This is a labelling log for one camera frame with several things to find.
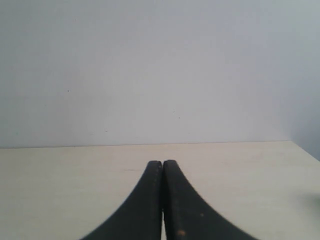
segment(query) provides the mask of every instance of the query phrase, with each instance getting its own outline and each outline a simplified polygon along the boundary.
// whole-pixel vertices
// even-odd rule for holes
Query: light wood surface
[[[320,239],[320,162],[289,141],[0,149],[0,239],[78,240],[166,159],[254,237]]]

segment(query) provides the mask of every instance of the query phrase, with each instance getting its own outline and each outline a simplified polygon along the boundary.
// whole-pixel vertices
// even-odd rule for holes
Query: white wall
[[[318,0],[1,0],[0,146],[294,140],[320,158]]]

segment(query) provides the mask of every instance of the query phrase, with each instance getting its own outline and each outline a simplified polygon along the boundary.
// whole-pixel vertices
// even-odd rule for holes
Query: black curved object
[[[167,240],[255,240],[213,210],[175,160],[163,163],[162,184]]]
[[[82,240],[160,240],[162,170],[160,161],[149,161],[125,202]]]

